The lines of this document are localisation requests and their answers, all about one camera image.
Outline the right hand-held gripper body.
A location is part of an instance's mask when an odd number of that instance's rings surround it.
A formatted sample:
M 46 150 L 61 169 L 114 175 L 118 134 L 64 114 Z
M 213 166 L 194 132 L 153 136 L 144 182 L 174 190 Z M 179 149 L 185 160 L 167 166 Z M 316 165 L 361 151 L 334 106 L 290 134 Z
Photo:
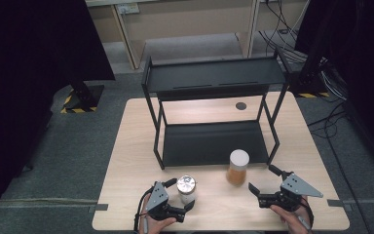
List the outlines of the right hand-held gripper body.
M 294 172 L 282 171 L 280 191 L 274 194 L 261 194 L 257 197 L 260 208 L 279 206 L 288 212 L 296 211 L 302 205 L 304 196 L 322 198 L 323 194 Z

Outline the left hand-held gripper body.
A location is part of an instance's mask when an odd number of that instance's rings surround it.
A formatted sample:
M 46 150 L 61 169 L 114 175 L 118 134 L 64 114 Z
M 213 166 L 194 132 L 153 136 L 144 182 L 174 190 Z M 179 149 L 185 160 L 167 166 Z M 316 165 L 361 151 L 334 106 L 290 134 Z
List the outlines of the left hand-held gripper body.
M 156 220 L 174 217 L 177 222 L 183 222 L 186 214 L 183 209 L 172 207 L 168 203 L 167 189 L 160 181 L 155 182 L 145 211 Z

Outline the white jar with silver lid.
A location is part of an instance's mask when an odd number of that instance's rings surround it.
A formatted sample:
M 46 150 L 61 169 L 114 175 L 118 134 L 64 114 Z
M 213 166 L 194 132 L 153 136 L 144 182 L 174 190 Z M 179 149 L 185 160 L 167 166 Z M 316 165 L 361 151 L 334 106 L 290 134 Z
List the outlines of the white jar with silver lid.
M 176 183 L 180 200 L 184 205 L 196 199 L 196 181 L 190 175 L 183 175 L 177 180 Z

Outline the orange jar with white lid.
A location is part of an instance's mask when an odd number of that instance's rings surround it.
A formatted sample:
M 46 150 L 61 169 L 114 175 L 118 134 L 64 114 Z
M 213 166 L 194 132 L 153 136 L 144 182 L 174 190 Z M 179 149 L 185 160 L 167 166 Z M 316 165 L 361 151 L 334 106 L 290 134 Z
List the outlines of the orange jar with white lid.
M 242 185 L 246 178 L 249 155 L 242 149 L 236 149 L 230 154 L 230 165 L 226 174 L 227 180 L 233 185 Z

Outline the black metal two-tier rack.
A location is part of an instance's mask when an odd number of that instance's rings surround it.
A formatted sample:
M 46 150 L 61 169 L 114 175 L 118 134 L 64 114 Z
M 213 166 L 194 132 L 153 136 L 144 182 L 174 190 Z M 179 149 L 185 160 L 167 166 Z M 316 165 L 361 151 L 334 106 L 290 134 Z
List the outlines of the black metal two-tier rack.
M 230 153 L 242 149 L 252 163 L 272 163 L 280 146 L 275 122 L 292 69 L 276 48 L 264 58 L 155 64 L 146 61 L 141 87 L 155 127 L 153 151 L 166 167 L 227 165 Z M 260 119 L 220 120 L 212 123 L 169 123 L 166 102 L 260 96 L 274 140 L 267 150 Z

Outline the person's left hand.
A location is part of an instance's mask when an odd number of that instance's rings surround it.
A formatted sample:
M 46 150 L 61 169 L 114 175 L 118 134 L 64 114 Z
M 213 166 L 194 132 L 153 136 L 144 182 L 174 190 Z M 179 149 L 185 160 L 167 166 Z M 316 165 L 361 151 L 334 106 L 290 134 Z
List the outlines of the person's left hand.
M 174 217 L 156 220 L 145 211 L 145 207 L 149 202 L 150 196 L 151 194 L 148 193 L 142 202 L 141 215 L 139 217 L 138 225 L 139 234 L 160 234 L 163 229 L 176 223 L 176 219 Z

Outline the person's right hand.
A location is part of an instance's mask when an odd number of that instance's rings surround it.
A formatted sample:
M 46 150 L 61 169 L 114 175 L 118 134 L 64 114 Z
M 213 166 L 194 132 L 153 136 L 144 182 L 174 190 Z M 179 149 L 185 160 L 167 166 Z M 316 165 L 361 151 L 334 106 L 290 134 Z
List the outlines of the person's right hand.
M 272 205 L 270 209 L 280 217 L 280 221 L 288 227 L 289 234 L 313 234 L 308 227 L 312 226 L 310 221 L 308 198 L 304 196 L 301 200 L 302 206 L 295 212 L 288 212 L 283 208 Z

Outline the stand base with striped tape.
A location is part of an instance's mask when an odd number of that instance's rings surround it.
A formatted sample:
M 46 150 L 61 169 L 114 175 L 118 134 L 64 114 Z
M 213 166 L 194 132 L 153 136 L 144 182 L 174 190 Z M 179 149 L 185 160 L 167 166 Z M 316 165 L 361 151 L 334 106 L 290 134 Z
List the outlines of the stand base with striped tape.
M 87 86 L 79 81 L 71 84 L 72 90 L 61 109 L 62 113 L 95 112 L 102 95 L 104 86 Z
M 327 98 L 329 96 L 319 74 L 302 76 L 300 71 L 294 71 L 290 75 L 288 90 L 296 98 Z

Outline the black curtain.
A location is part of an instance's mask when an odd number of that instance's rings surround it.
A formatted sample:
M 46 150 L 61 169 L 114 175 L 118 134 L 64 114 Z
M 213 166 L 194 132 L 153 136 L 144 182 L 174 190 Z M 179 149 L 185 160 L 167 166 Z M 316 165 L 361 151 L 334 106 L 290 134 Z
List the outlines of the black curtain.
M 0 0 L 0 197 L 33 155 L 55 93 L 113 77 L 85 0 Z
M 374 156 L 374 0 L 310 0 L 296 50 L 308 58 L 303 83 L 328 59 L 347 84 L 346 106 Z

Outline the light wooden furniture frame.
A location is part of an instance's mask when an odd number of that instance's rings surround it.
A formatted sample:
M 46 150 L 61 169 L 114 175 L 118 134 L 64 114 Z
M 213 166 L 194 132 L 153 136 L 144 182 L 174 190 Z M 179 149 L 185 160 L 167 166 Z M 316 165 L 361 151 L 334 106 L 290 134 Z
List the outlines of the light wooden furniture frame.
M 248 58 L 257 0 L 85 0 L 114 71 L 157 62 Z M 117 4 L 137 3 L 121 15 Z

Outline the white wall socket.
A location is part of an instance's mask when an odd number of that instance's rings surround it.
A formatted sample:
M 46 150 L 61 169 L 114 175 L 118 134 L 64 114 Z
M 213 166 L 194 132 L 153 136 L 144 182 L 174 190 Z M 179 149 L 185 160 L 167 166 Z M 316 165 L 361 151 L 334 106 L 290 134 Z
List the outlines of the white wall socket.
M 130 15 L 130 14 L 140 13 L 137 3 L 117 4 L 116 9 L 121 15 Z

